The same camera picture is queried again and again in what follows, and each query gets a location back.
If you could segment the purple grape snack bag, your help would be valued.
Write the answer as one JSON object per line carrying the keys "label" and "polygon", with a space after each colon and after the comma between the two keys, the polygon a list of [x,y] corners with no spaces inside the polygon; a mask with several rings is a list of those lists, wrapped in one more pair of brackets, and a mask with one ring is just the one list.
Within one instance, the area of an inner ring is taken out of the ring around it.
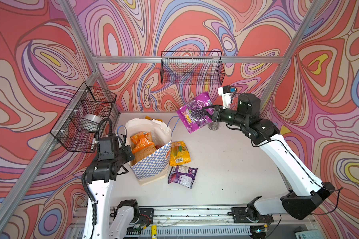
{"label": "purple grape snack bag", "polygon": [[[202,108],[210,105],[212,105],[212,101],[209,94],[203,92],[177,110],[179,119],[189,133],[193,133],[212,122],[211,119],[208,117],[205,118],[202,114],[202,111],[204,111]],[[205,111],[213,114],[213,109],[207,109]]]}

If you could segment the orange snack bag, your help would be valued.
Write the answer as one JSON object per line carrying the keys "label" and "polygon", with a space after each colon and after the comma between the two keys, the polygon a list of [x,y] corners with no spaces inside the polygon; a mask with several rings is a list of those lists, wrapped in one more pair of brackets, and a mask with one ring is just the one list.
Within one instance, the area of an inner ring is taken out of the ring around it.
{"label": "orange snack bag", "polygon": [[130,137],[134,144],[133,153],[139,152],[148,146],[154,146],[153,138],[150,132],[140,132]]}

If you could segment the checkered paper bag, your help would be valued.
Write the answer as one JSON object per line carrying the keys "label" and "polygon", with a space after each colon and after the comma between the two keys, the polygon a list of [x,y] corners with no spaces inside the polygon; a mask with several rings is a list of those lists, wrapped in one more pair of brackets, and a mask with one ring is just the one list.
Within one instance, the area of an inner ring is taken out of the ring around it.
{"label": "checkered paper bag", "polygon": [[138,118],[129,120],[125,127],[134,155],[129,164],[139,184],[164,179],[170,167],[172,129],[159,120]]}

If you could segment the yellow mango snack bag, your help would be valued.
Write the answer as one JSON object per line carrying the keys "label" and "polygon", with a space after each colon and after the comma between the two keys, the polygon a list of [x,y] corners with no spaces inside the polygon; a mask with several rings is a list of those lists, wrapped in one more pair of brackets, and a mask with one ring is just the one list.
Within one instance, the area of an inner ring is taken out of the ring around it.
{"label": "yellow mango snack bag", "polygon": [[170,166],[179,166],[191,162],[190,153],[183,141],[172,143]]}

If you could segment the tan snack bag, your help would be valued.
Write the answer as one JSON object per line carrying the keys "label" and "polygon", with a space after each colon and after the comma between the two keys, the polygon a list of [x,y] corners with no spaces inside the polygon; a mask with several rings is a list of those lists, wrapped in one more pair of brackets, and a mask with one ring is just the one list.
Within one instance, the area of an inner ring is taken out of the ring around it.
{"label": "tan snack bag", "polygon": [[134,153],[135,159],[133,161],[133,164],[136,164],[139,161],[145,159],[149,155],[153,154],[155,151],[156,151],[156,147],[154,145],[150,145],[146,148],[137,151],[136,153]]}

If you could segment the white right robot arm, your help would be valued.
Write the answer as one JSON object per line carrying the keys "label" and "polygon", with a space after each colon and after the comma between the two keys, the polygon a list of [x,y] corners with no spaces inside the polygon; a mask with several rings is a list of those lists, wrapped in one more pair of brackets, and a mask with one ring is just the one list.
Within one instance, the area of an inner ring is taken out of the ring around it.
{"label": "white right robot arm", "polygon": [[289,183],[285,195],[268,198],[258,196],[246,208],[244,215],[256,221],[266,215],[288,214],[297,220],[311,215],[336,189],[331,182],[323,182],[299,159],[277,126],[260,116],[260,99],[254,94],[238,96],[236,110],[221,105],[203,107],[213,122],[224,122],[229,129],[241,131],[252,146],[261,149],[275,163]]}

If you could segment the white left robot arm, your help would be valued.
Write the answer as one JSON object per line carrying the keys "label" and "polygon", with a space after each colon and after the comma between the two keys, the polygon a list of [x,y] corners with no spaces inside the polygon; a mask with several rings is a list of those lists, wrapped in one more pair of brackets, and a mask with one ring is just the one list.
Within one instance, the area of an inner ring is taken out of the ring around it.
{"label": "white left robot arm", "polygon": [[140,213],[136,200],[122,201],[110,222],[111,192],[118,176],[129,171],[125,164],[134,159],[127,137],[113,134],[99,139],[96,156],[81,177],[89,201],[83,231],[84,239],[122,239]]}

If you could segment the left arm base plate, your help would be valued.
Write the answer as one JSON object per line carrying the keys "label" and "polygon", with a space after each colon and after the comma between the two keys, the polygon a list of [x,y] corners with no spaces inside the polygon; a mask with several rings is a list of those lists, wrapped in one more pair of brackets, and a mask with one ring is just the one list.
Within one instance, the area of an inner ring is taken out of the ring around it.
{"label": "left arm base plate", "polygon": [[154,222],[154,208],[140,208],[137,219],[133,219],[130,227],[147,227]]}

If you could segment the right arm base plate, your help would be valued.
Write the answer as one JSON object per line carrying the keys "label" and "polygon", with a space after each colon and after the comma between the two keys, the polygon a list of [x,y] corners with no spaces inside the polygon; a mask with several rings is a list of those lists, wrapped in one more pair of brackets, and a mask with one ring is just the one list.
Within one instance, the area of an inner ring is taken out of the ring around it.
{"label": "right arm base plate", "polygon": [[228,216],[232,216],[235,223],[264,223],[271,224],[274,222],[272,215],[260,215],[254,208],[232,207]]}

